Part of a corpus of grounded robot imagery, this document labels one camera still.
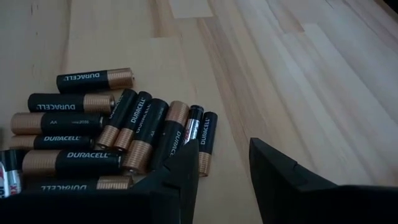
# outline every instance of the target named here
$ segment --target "aa battery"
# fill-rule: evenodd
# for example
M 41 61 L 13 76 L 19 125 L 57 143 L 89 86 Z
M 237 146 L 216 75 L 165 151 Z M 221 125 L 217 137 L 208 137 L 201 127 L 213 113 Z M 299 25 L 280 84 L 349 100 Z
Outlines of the aa battery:
M 28 183 L 26 191 L 64 192 L 127 190 L 132 187 L 131 176 L 104 176 L 92 179 L 44 179 Z
M 121 172 L 122 155 L 116 151 L 31 150 L 22 163 L 24 175 L 100 177 Z
M 103 122 L 98 113 L 16 113 L 11 119 L 11 131 L 17 135 L 95 136 L 101 132 Z
M 100 90 L 132 88 L 134 75 L 130 68 L 82 72 L 57 76 L 60 93 L 89 93 Z
M 99 136 L 97 143 L 99 147 L 105 149 L 113 146 L 120 129 L 124 126 L 126 116 L 136 96 L 137 93 L 134 90 L 125 89 L 123 91 L 109 117 L 109 124 L 105 126 L 103 132 Z
M 163 133 L 150 163 L 151 170 L 160 168 L 164 161 L 173 156 L 183 140 L 184 125 L 187 122 L 189 106 L 180 101 L 173 101 L 164 122 Z
M 131 112 L 127 116 L 126 124 L 120 130 L 118 138 L 113 145 L 115 148 L 122 151 L 128 149 L 134 133 L 137 131 L 139 122 L 144 115 L 145 107 L 150 99 L 152 99 L 152 96 L 149 93 L 145 91 L 139 92 L 137 100 L 134 102 L 130 109 Z
M 22 190 L 22 150 L 0 151 L 0 198 L 19 194 Z
M 199 132 L 200 121 L 203 116 L 203 107 L 192 105 L 189 110 L 188 121 L 185 127 L 184 144 L 196 139 Z
M 30 112 L 84 112 L 110 114 L 113 95 L 33 93 L 27 100 Z
M 10 149 L 91 149 L 94 140 L 90 136 L 14 136 Z
M 200 128 L 199 142 L 199 176 L 207 177 L 210 173 L 211 154 L 216 136 L 218 116 L 213 112 L 203 115 Z
M 149 101 L 138 125 L 134 140 L 123 161 L 123 167 L 126 170 L 140 174 L 147 172 L 147 165 L 152 154 L 152 149 L 156 147 L 155 142 L 168 109 L 168 104 L 163 100 L 154 98 Z

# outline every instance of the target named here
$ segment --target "duracell battery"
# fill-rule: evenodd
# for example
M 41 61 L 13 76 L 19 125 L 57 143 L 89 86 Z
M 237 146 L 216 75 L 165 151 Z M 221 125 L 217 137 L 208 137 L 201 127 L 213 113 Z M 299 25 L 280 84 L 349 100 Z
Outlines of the duracell battery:
M 21 192 L 21 169 L 24 156 L 25 151 L 23 150 L 0 151 L 0 198 Z
M 189 109 L 188 121 L 185 126 L 183 143 L 186 144 L 192 139 L 196 139 L 199 132 L 200 121 L 203 116 L 203 107 L 192 105 Z
M 82 72 L 57 76 L 60 93 L 89 93 L 100 90 L 132 88 L 134 75 L 130 68 Z
M 145 91 L 139 92 L 138 98 L 130 109 L 131 112 L 129 116 L 127 116 L 126 124 L 120 130 L 118 138 L 113 145 L 115 148 L 122 151 L 126 151 L 128 149 L 134 133 L 137 131 L 138 124 L 144 115 L 145 107 L 150 99 L 152 99 L 152 96 L 149 93 Z
M 133 185 L 131 176 L 103 176 L 92 179 L 44 179 L 27 184 L 29 192 L 64 192 L 127 190 Z
M 104 122 L 99 113 L 16 113 L 11 119 L 11 131 L 16 135 L 96 136 Z
M 159 144 L 152 160 L 150 169 L 157 170 L 164 161 L 173 156 L 179 149 L 183 140 L 184 125 L 187 122 L 189 106 L 180 101 L 173 101 L 163 125 L 163 133 L 160 135 Z
M 27 100 L 30 112 L 84 112 L 111 114 L 113 95 L 33 93 Z
M 114 107 L 109 124 L 105 126 L 103 132 L 98 138 L 97 145 L 103 149 L 113 146 L 120 129 L 124 126 L 127 114 L 137 93 L 134 90 L 125 89 Z
M 90 136 L 13 136 L 10 149 L 92 149 L 94 139 Z
M 207 177 L 210 173 L 211 154 L 216 136 L 218 116 L 213 112 L 203 115 L 199 133 L 199 176 Z
M 100 177 L 121 172 L 117 151 L 31 150 L 22 162 L 26 176 Z
M 159 137 L 169 105 L 160 99 L 149 101 L 138 125 L 134 140 L 123 161 L 123 168 L 131 172 L 145 174 L 153 148 Z

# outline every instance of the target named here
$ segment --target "battery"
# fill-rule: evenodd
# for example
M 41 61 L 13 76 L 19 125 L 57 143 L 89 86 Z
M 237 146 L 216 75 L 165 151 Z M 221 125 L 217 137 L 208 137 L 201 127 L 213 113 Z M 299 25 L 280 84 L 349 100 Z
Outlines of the battery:
M 57 76 L 60 93 L 89 93 L 100 90 L 132 88 L 134 75 L 130 68 L 82 72 Z
M 123 167 L 131 172 L 145 174 L 152 154 L 152 149 L 159 137 L 169 105 L 161 99 L 151 99 L 138 125 Z
M 113 146 L 120 129 L 124 126 L 127 114 L 131 105 L 136 99 L 137 93 L 134 90 L 125 89 L 114 107 L 109 124 L 105 126 L 98 138 L 97 145 L 103 149 Z
M 185 126 L 183 143 L 186 144 L 192 139 L 196 139 L 199 132 L 200 121 L 203 116 L 203 107 L 192 105 L 189 109 L 188 121 Z
M 163 133 L 160 135 L 158 147 L 150 162 L 151 170 L 160 168 L 166 159 L 180 149 L 188 112 L 189 106 L 187 104 L 181 101 L 171 102 L 164 122 Z
M 103 176 L 92 179 L 44 179 L 28 183 L 26 191 L 64 192 L 127 190 L 132 187 L 131 176 Z
M 11 119 L 11 131 L 16 135 L 96 136 L 103 123 L 99 113 L 16 113 Z
M 121 160 L 117 151 L 31 150 L 22 171 L 27 176 L 100 177 L 120 174 Z
M 27 100 L 30 112 L 85 112 L 110 114 L 113 95 L 33 93 Z
M 134 102 L 129 116 L 127 116 L 126 124 L 120 130 L 118 138 L 113 145 L 115 148 L 121 151 L 129 148 L 134 132 L 137 131 L 139 122 L 144 115 L 145 107 L 150 99 L 152 99 L 152 96 L 149 93 L 145 91 L 139 92 L 138 98 Z
M 94 140 L 90 136 L 13 136 L 10 149 L 91 149 Z
M 218 116 L 214 112 L 203 115 L 200 128 L 199 142 L 199 176 L 207 177 L 210 172 L 211 154 L 216 136 Z
M 24 156 L 23 150 L 0 151 L 0 198 L 21 192 L 21 167 Z

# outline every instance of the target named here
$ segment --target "wooden table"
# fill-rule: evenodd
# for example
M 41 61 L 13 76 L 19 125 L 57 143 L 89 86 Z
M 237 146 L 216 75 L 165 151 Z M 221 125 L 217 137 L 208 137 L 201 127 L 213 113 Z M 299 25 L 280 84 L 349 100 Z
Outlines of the wooden table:
M 398 25 L 381 1 L 0 5 L 3 148 L 12 114 L 57 92 L 55 75 L 131 67 L 135 90 L 219 114 L 195 223 L 261 222 L 251 137 L 337 184 L 398 184 Z

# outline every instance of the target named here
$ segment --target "copper battery end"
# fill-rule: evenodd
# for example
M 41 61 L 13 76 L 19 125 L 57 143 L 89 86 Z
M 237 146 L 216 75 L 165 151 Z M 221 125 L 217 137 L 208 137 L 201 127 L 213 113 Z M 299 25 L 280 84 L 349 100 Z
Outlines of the copper battery end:
M 129 149 L 133 136 L 133 130 L 128 128 L 122 128 L 113 146 L 119 150 L 126 151 Z
M 130 68 L 108 70 L 108 83 L 112 90 L 132 88 L 134 85 L 134 74 Z
M 11 118 L 11 131 L 14 134 L 41 134 L 41 121 L 44 113 L 16 113 Z
M 55 175 L 55 162 L 61 150 L 31 150 L 22 162 L 24 175 Z
M 36 135 L 31 136 L 13 136 L 10 140 L 10 149 L 31 150 L 34 148 Z
M 152 146 L 144 141 L 133 141 L 123 161 L 123 167 L 138 174 L 147 173 L 147 163 L 152 154 Z
M 199 152 L 199 176 L 207 177 L 210 173 L 211 155 L 206 152 Z
M 97 190 L 124 190 L 133 185 L 131 176 L 105 176 L 97 182 Z
M 189 106 L 181 101 L 173 101 L 170 104 L 169 112 L 166 116 L 166 121 L 175 121 L 182 126 L 185 126 L 185 122 L 188 118 Z
M 119 129 L 110 125 L 105 126 L 104 130 L 102 131 L 101 135 L 98 138 L 97 145 L 99 145 L 99 147 L 103 149 L 113 146 L 113 143 L 117 138 L 118 134 L 119 134 Z
M 83 100 L 83 107 L 86 113 L 111 114 L 113 106 L 113 95 L 86 94 Z

